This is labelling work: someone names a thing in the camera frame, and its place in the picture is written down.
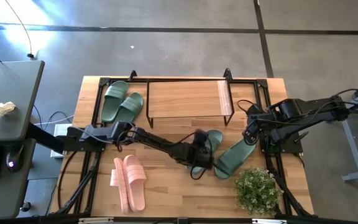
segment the tissue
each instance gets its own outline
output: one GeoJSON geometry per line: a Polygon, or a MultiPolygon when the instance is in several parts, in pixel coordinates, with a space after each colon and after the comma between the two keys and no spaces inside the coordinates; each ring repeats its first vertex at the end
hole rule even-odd
{"type": "Polygon", "coordinates": [[[5,114],[11,112],[16,107],[15,104],[12,102],[7,103],[0,103],[0,117],[4,116],[5,114]]]}

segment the green slipper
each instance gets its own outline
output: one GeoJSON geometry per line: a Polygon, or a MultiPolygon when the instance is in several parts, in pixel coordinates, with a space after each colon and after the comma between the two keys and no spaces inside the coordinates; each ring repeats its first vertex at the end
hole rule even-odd
{"type": "Polygon", "coordinates": [[[254,149],[255,145],[249,146],[243,139],[235,143],[235,145],[226,150],[226,152],[224,152],[216,161],[214,169],[217,177],[226,179],[230,175],[233,175],[254,149]]]}
{"type": "Polygon", "coordinates": [[[138,93],[132,93],[124,102],[119,105],[118,113],[114,122],[135,120],[137,115],[140,114],[143,108],[143,97],[138,93]]]}
{"type": "MultiPolygon", "coordinates": [[[[208,138],[211,140],[212,144],[212,154],[215,152],[215,150],[219,147],[219,145],[222,142],[223,134],[219,130],[209,130],[207,131],[208,138]]],[[[209,141],[205,142],[205,147],[209,150],[209,141]]],[[[204,168],[201,167],[194,167],[193,169],[193,175],[201,172],[204,168]]]]}
{"type": "Polygon", "coordinates": [[[104,95],[104,103],[100,118],[102,122],[112,123],[117,116],[119,105],[127,94],[128,84],[124,81],[116,81],[109,86],[104,95]]]}

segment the pink slipper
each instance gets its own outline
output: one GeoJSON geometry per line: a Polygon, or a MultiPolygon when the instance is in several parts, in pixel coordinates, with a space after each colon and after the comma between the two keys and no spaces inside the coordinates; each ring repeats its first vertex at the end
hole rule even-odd
{"type": "Polygon", "coordinates": [[[145,208],[144,182],[147,178],[144,169],[136,156],[133,155],[125,157],[122,168],[127,178],[129,205],[132,211],[141,211],[145,208]]]}
{"type": "Polygon", "coordinates": [[[110,186],[118,186],[119,196],[121,198],[121,210],[124,214],[128,214],[128,194],[126,178],[124,177],[124,170],[122,168],[122,160],[120,158],[115,158],[114,164],[116,165],[116,169],[111,170],[110,186]]]}

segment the green plant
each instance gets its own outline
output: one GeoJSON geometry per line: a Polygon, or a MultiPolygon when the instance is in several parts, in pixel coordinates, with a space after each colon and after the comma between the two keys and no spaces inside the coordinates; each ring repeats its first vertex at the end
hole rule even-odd
{"type": "Polygon", "coordinates": [[[265,169],[244,170],[236,179],[236,202],[250,215],[274,215],[282,191],[275,185],[273,174],[265,169]]]}

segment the gray floor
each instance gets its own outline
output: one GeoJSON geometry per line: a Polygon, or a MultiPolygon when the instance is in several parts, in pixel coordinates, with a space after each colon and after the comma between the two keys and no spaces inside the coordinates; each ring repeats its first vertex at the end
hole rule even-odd
{"type": "MultiPolygon", "coordinates": [[[[95,27],[257,29],[252,0],[53,1],[10,0],[26,24],[95,27]]],[[[266,29],[358,30],[358,0],[260,0],[266,29]]],[[[0,1],[0,22],[17,23],[0,1]]],[[[33,52],[46,67],[36,99],[45,121],[56,110],[73,114],[84,75],[266,77],[259,34],[30,31],[33,52]]],[[[325,98],[358,87],[358,35],[267,35],[274,77],[289,97],[325,98]]],[[[0,30],[0,59],[27,60],[21,27],[0,30]]],[[[53,132],[53,125],[47,129],[53,132]]],[[[315,213],[358,221],[358,181],[341,125],[320,124],[302,140],[315,213]]],[[[45,213],[60,162],[38,146],[26,200],[45,213]],[[34,192],[45,189],[43,197],[34,192]]]]}

